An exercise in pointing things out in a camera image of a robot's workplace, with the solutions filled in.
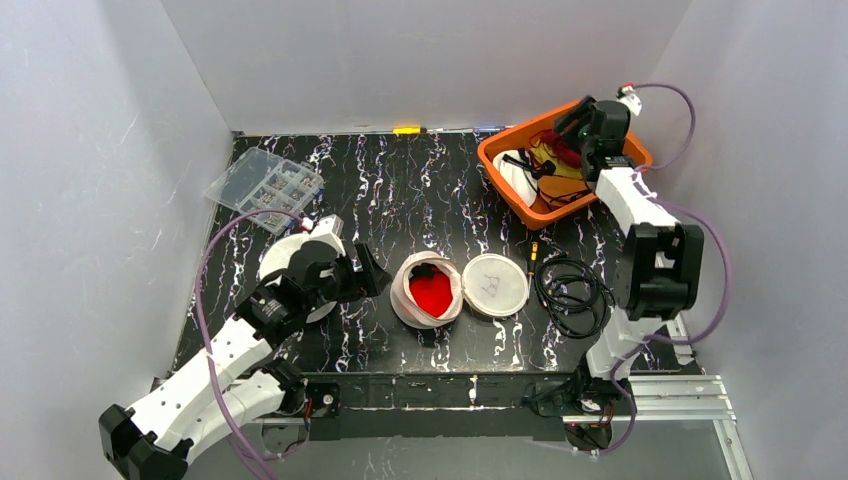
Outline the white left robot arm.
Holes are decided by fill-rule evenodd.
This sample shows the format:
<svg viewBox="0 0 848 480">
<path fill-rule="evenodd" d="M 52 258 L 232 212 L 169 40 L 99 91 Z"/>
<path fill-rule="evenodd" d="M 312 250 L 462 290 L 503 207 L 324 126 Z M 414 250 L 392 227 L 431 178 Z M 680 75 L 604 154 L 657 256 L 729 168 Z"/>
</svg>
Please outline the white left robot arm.
<svg viewBox="0 0 848 480">
<path fill-rule="evenodd" d="M 363 243 L 350 257 L 331 234 L 293 238 L 297 246 L 260 275 L 208 347 L 132 405 L 100 415 L 103 454 L 123 478 L 181 479 L 210 446 L 306 392 L 303 374 L 273 351 L 336 305 L 376 297 L 392 282 Z"/>
</svg>

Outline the bright red bra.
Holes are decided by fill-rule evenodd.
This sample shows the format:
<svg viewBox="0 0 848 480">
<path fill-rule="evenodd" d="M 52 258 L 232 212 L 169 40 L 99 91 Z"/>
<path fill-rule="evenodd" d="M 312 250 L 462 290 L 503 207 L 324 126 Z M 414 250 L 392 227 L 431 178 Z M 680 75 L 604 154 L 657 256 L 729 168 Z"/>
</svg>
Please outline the bright red bra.
<svg viewBox="0 0 848 480">
<path fill-rule="evenodd" d="M 416 305 L 435 318 L 442 316 L 454 300 L 450 279 L 441 271 L 412 276 L 409 289 Z"/>
</svg>

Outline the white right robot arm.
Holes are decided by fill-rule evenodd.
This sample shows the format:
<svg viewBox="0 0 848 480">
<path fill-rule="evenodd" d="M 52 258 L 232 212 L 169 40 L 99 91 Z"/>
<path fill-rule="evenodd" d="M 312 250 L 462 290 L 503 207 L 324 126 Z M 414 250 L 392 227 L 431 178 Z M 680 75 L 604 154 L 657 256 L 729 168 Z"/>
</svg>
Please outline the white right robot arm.
<svg viewBox="0 0 848 480">
<path fill-rule="evenodd" d="M 631 109 L 618 100 L 581 99 L 553 124 L 575 151 L 589 190 L 613 215 L 624 236 L 611 288 L 615 306 L 586 354 L 594 378 L 621 381 L 635 356 L 696 300 L 704 233 L 658 204 L 625 153 Z"/>
</svg>

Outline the dark red bra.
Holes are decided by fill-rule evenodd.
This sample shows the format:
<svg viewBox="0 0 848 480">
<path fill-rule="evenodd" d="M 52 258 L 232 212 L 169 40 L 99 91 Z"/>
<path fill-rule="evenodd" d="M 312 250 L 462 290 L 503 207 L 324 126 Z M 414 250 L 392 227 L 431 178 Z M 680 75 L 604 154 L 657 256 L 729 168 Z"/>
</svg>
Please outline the dark red bra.
<svg viewBox="0 0 848 480">
<path fill-rule="evenodd" d="M 539 131 L 529 139 L 530 148 L 539 143 L 543 143 L 550 146 L 561 156 L 565 154 L 566 150 L 569 150 L 573 153 L 575 157 L 580 158 L 580 155 L 573 151 L 570 147 L 568 147 L 562 137 L 554 133 L 551 129 Z"/>
</svg>

